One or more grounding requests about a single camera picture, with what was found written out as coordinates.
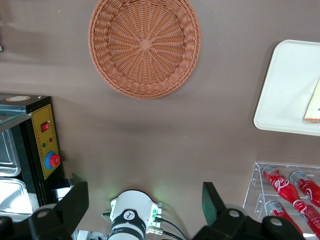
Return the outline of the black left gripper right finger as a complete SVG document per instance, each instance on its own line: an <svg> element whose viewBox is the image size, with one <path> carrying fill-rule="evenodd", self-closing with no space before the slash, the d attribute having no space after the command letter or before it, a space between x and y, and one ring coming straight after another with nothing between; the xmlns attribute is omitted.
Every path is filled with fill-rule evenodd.
<svg viewBox="0 0 320 240"><path fill-rule="evenodd" d="M227 207L212 182L202 184L202 211L206 225L194 240L261 240L262 225L242 210Z"/></svg>

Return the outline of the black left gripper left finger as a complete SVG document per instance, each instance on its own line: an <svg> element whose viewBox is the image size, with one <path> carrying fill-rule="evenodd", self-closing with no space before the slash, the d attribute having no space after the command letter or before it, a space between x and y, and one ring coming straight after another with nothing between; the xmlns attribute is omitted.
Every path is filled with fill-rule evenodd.
<svg viewBox="0 0 320 240"><path fill-rule="evenodd" d="M70 240L89 208L88 183L76 183L55 205L37 209L27 219L33 240Z"/></svg>

